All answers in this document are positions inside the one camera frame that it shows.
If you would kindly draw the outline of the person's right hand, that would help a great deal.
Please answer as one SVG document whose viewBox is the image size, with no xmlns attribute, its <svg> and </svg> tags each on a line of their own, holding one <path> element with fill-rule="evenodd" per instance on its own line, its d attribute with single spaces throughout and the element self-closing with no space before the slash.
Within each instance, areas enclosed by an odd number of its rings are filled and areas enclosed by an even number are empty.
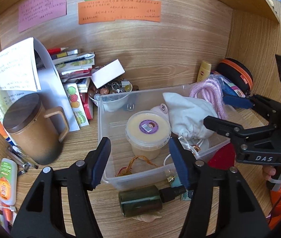
<svg viewBox="0 0 281 238">
<path fill-rule="evenodd" d="M 264 165 L 262 167 L 262 173 L 263 173 L 263 177 L 266 180 L 268 180 L 269 178 L 271 178 L 272 176 L 274 176 L 276 174 L 276 169 L 272 166 Z"/>
</svg>

